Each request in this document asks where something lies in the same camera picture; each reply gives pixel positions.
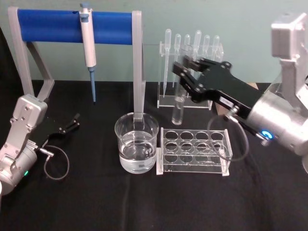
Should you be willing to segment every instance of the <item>light blue wall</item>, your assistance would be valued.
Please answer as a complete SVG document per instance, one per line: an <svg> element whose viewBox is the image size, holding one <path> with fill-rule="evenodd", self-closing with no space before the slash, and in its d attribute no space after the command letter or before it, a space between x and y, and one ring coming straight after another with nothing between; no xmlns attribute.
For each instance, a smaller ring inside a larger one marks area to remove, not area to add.
<svg viewBox="0 0 308 231"><path fill-rule="evenodd" d="M145 44L158 44L164 31L173 35L194 35L200 29L211 36L220 35L225 58L233 64L232 73L246 82L271 82L280 71L270 54L270 24L283 12L307 12L305 0L89 0L95 11L143 14ZM78 10L76 0L0 0L0 26L13 51L7 7L25 9ZM88 80L82 44L40 43L39 48L51 74L60 80ZM130 46L97 45L96 79L132 80ZM40 74L31 61L33 79ZM145 77L157 81L158 50L145 48Z"/></svg>

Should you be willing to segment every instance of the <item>blue bar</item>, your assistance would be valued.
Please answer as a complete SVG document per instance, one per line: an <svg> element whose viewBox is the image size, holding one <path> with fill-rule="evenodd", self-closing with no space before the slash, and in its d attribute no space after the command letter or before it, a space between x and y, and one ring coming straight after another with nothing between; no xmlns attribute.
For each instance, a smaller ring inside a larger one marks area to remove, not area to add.
<svg viewBox="0 0 308 231"><path fill-rule="evenodd" d="M131 13L93 12L95 43L132 45ZM78 11L18 9L25 42L82 43Z"/></svg>

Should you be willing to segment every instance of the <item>black table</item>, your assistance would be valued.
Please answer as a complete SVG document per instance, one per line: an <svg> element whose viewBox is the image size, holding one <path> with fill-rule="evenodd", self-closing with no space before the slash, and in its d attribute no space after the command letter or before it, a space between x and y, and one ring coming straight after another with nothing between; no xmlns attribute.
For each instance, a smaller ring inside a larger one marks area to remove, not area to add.
<svg viewBox="0 0 308 231"><path fill-rule="evenodd" d="M35 82L36 89L40 83ZM69 176L53 181L44 175L45 156L16 189L2 198L1 231L306 231L308 175L301 159L272 143L262 147L248 134L251 151L245 161L231 163L230 176L165 173L155 168L127 173L118 159L116 120L133 110L132 83L98 82L91 103L90 82L57 81L48 117L67 122L79 112L80 129L61 143L68 153ZM187 109L179 127L171 108L156 107L157 84L147 83L145 112L164 128L206 129L213 111ZM0 86L0 144L20 86ZM223 121L215 128L225 128ZM229 130L232 150L240 155L239 136Z"/></svg>

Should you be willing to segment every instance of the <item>clear acrylic stand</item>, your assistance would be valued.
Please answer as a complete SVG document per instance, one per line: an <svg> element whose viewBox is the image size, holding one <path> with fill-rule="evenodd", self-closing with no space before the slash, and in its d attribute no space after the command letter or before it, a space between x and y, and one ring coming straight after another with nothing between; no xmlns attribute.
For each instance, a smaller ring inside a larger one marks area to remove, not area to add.
<svg viewBox="0 0 308 231"><path fill-rule="evenodd" d="M210 142L225 158L232 158L226 129L208 131L161 128L161 148L156 153L157 175L164 172L200 172L228 176L230 161L220 158Z"/></svg>
<svg viewBox="0 0 308 231"><path fill-rule="evenodd" d="M175 100L175 90L178 83L179 77L172 72L173 63L176 59L176 50L174 44L171 45L169 50L169 61L168 61L168 72L167 72L167 87L164 95L164 71L165 71L165 45L163 42L159 43L159 80L158 80L158 91L157 91L157 108L159 107L173 107ZM188 55L193 57L193 47L191 45L180 45L178 53L178 62L182 61L183 56ZM213 49L213 45L204 47L199 46L195 59L207 58L217 62L222 62L224 55L222 44L220 43L216 48ZM193 73L195 78L198 78L199 74ZM188 108L208 108L211 110L212 101L204 101L202 103L194 103L190 100L190 96L187 94L187 100L185 100L184 107Z"/></svg>

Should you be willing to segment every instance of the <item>glass test tube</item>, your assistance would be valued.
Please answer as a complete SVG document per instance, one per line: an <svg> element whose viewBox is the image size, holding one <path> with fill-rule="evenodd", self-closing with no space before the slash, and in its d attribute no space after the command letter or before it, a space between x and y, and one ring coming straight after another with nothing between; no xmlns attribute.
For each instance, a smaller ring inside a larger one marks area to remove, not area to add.
<svg viewBox="0 0 308 231"><path fill-rule="evenodd" d="M172 111L172 123L175 125L182 124L186 94L187 91L182 87L180 83L177 83L174 108Z"/></svg>

